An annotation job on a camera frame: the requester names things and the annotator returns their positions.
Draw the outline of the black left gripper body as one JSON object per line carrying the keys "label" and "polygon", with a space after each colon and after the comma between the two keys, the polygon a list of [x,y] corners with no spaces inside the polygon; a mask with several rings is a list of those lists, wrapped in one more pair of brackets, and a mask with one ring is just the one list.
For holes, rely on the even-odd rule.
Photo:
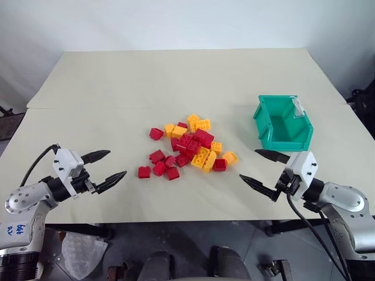
{"label": "black left gripper body", "polygon": [[77,198],[79,194],[85,192],[90,192],[91,194],[96,192],[96,184],[91,182],[90,175],[84,167],[81,168],[80,171],[78,171],[78,169],[74,170],[70,184],[73,188],[73,191],[70,192],[70,196],[73,198]]}

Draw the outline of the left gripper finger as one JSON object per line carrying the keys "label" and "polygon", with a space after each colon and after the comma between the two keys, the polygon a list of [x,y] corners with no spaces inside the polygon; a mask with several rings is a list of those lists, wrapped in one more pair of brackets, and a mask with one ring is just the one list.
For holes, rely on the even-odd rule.
{"label": "left gripper finger", "polygon": [[103,157],[107,156],[111,151],[110,150],[97,150],[94,152],[87,153],[81,156],[83,163],[86,165],[88,163],[94,163],[99,161]]}
{"label": "left gripper finger", "polygon": [[126,175],[126,173],[127,171],[123,171],[106,178],[103,183],[94,187],[94,192],[97,194],[101,194],[109,190],[110,188],[114,187]]}

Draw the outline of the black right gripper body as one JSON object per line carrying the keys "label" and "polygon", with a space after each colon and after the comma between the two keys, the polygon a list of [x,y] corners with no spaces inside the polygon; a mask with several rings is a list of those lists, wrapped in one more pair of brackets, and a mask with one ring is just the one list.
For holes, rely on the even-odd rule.
{"label": "black right gripper body", "polygon": [[275,191],[272,195],[272,201],[276,202],[281,193],[293,196],[300,185],[300,177],[298,175],[290,176],[286,171],[280,175],[276,185]]}

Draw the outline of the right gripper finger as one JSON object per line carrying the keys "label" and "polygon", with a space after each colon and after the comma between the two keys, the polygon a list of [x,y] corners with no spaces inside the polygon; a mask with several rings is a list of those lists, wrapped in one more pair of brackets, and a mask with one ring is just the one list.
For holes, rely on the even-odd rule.
{"label": "right gripper finger", "polygon": [[276,201],[278,198],[278,193],[276,190],[271,190],[268,187],[264,186],[262,182],[252,178],[248,177],[245,175],[240,174],[240,178],[247,184],[249,185],[253,190],[265,195],[272,201]]}
{"label": "right gripper finger", "polygon": [[255,152],[273,162],[280,162],[286,164],[289,161],[288,155],[285,155],[274,150],[256,149]]}

